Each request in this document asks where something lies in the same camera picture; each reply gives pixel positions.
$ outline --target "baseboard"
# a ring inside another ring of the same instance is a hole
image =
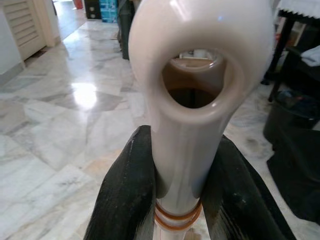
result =
[[[11,79],[16,77],[19,73],[21,73],[24,70],[24,64],[22,62],[18,63],[8,71],[6,71],[3,74],[0,74],[0,86],[6,84]]]

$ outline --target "louvered door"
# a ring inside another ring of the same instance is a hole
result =
[[[3,11],[23,60],[46,46],[32,0],[4,0]]]

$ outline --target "white tablecloth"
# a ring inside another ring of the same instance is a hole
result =
[[[320,0],[281,0],[277,9],[320,19]]]

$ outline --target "wall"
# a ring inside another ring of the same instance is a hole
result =
[[[17,66],[18,69],[16,69],[16,71],[22,71],[23,64],[20,53],[8,26],[0,1],[0,84],[7,81],[8,77],[12,77],[8,76],[7,73],[12,72],[12,70]]]

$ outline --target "white marble tile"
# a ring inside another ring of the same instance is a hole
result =
[[[92,115],[87,130],[86,157],[95,160],[122,150],[135,129],[130,110]]]
[[[71,92],[71,86],[65,82],[63,77],[56,78],[45,76],[42,80],[20,89],[14,92],[14,94],[29,99],[41,99],[66,95]]]
[[[25,151],[10,137],[0,135],[0,212],[49,179],[55,171]]]
[[[92,179],[73,166],[66,166],[35,190],[17,199],[0,215],[0,239],[6,239],[23,226],[44,216],[52,207],[75,194]]]
[[[46,214],[30,224],[23,225],[7,240],[81,240],[76,233],[83,227],[84,234],[100,186],[91,181],[79,188],[72,195],[51,208]]]
[[[12,137],[25,149],[60,170],[81,157],[86,145],[87,115],[66,110],[35,127],[18,131]]]
[[[1,93],[13,93],[41,80],[43,76],[17,76],[0,88]]]
[[[142,117],[146,112],[145,99],[140,92],[128,92],[126,97],[134,118]]]
[[[23,104],[0,100],[0,134],[23,128],[26,124],[28,124],[28,119]]]

